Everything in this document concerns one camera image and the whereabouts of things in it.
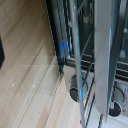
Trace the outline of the gripper right finger with blue tip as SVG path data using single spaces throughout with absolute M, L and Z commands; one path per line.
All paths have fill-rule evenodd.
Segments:
M 111 50 L 112 0 L 95 0 L 94 56 L 96 108 L 107 115 L 107 91 Z

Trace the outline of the gripper left finger with blue tip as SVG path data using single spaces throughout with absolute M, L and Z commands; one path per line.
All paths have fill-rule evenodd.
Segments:
M 46 5 L 51 32 L 53 35 L 58 68 L 59 72 L 62 73 L 68 55 L 68 38 L 66 32 L 63 0 L 46 0 Z

